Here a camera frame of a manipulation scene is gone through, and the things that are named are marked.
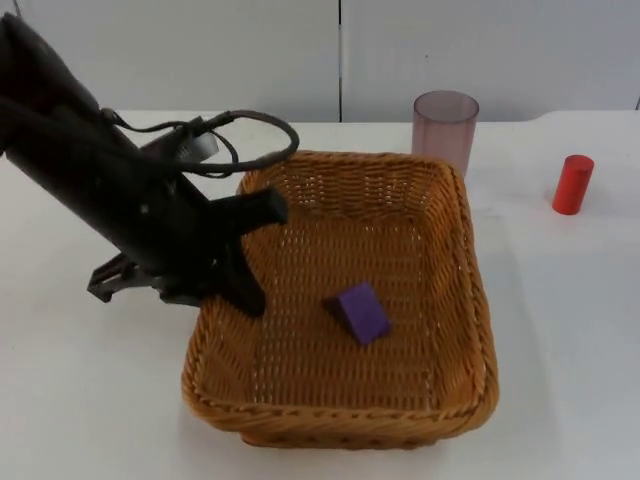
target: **table surface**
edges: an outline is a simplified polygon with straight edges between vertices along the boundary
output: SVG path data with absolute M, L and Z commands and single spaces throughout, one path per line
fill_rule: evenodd
M 123 113 L 136 125 L 192 115 Z M 297 127 L 305 149 L 410 145 L 409 124 Z M 242 155 L 285 141 L 251 122 L 225 131 Z M 480 430 L 413 452 L 256 449 L 192 418 L 180 373 L 196 310 L 151 290 L 108 305 L 85 293 L 115 249 L 1 162 L 0 478 L 637 478 L 638 132 L 635 112 L 478 126 L 466 180 L 501 398 Z M 596 168 L 583 211 L 565 217 L 549 204 L 573 153 Z M 237 182 L 197 183 L 219 197 Z

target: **basket rim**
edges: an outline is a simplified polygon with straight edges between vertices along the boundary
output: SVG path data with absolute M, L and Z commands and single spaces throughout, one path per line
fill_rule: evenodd
M 234 428 L 234 423 L 240 419 L 252 418 L 255 428 L 247 428 L 251 432 L 259 431 L 261 424 L 269 423 L 269 419 L 286 417 L 288 426 L 285 430 L 294 430 L 298 427 L 313 427 L 314 430 L 322 433 L 322 430 L 333 431 L 332 425 L 335 423 L 344 424 L 345 420 L 370 420 L 372 422 L 380 422 L 385 420 L 399 421 L 404 420 L 411 422 L 417 429 L 424 429 L 438 425 L 438 430 L 442 430 L 444 424 L 450 423 L 450 434 L 455 431 L 464 430 L 464 426 L 471 423 L 475 417 L 488 418 L 495 409 L 499 395 L 499 386 L 497 379 L 497 361 L 493 344 L 493 335 L 490 323 L 478 322 L 478 318 L 488 318 L 488 304 L 486 294 L 481 288 L 482 281 L 477 269 L 477 259 L 473 248 L 469 245 L 473 244 L 473 228 L 471 222 L 463 222 L 463 218 L 470 219 L 470 209 L 466 201 L 466 190 L 464 181 L 458 172 L 448 165 L 446 162 L 429 157 L 420 157 L 408 154 L 398 153 L 354 153 L 354 152 L 322 152 L 322 151 L 299 151 L 289 160 L 301 161 L 305 157 L 313 156 L 315 160 L 330 162 L 348 162 L 361 163 L 371 160 L 384 160 L 389 163 L 401 162 L 421 162 L 431 165 L 438 165 L 444 175 L 452 177 L 455 186 L 455 197 L 457 202 L 458 220 L 464 227 L 464 234 L 469 239 L 465 243 L 465 253 L 467 258 L 467 274 L 472 280 L 473 295 L 469 295 L 468 301 L 473 304 L 474 318 L 469 319 L 468 325 L 474 328 L 480 336 L 479 354 L 484 364 L 484 372 L 479 380 L 482 383 L 482 389 L 479 393 L 474 394 L 474 398 L 470 401 L 448 407 L 441 410 L 401 410 L 388 408 L 369 408 L 369 409 L 350 409 L 350 408 L 327 408 L 322 406 L 309 405 L 282 405 L 270 403 L 256 402 L 231 402 L 223 400 L 201 391 L 196 384 L 197 378 L 203 368 L 204 357 L 206 355 L 206 333 L 205 333 L 205 315 L 204 312 L 215 308 L 215 300 L 208 299 L 205 301 L 203 308 L 198 315 L 196 327 L 189 341 L 189 347 L 186 354 L 184 369 L 182 373 L 182 392 L 183 398 L 189 408 L 197 416 L 203 417 L 205 420 L 214 423 L 216 427 L 223 430 L 239 431 Z M 246 189 L 248 177 L 245 176 L 240 184 L 239 192 Z M 220 420 L 222 417 L 229 417 L 228 420 Z

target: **translucent cup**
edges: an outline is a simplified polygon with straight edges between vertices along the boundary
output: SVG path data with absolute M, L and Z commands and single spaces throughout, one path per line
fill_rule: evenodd
M 420 95 L 413 105 L 411 151 L 446 160 L 465 175 L 479 111 L 478 102 L 464 93 L 436 90 Z

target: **white wall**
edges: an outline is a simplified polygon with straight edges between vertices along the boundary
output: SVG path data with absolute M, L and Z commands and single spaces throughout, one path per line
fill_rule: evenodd
M 106 105 L 334 121 L 338 1 L 20 3 Z M 438 88 L 475 96 L 486 120 L 632 109 L 640 96 L 638 0 L 342 3 L 345 121 L 409 120 L 413 98 Z
M 104 105 L 338 118 L 337 0 L 20 3 Z
M 343 0 L 344 119 L 409 120 L 440 88 L 491 120 L 633 109 L 639 18 L 638 0 Z

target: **wicker basket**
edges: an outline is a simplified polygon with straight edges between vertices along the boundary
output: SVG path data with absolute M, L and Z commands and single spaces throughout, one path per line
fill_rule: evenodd
M 301 152 L 245 176 L 290 221 L 245 238 L 268 295 L 252 320 L 206 302 L 183 395 L 195 415 L 271 447 L 414 448 L 482 425 L 497 365 L 462 179 L 398 154 Z M 321 300 L 370 282 L 392 322 L 360 347 Z

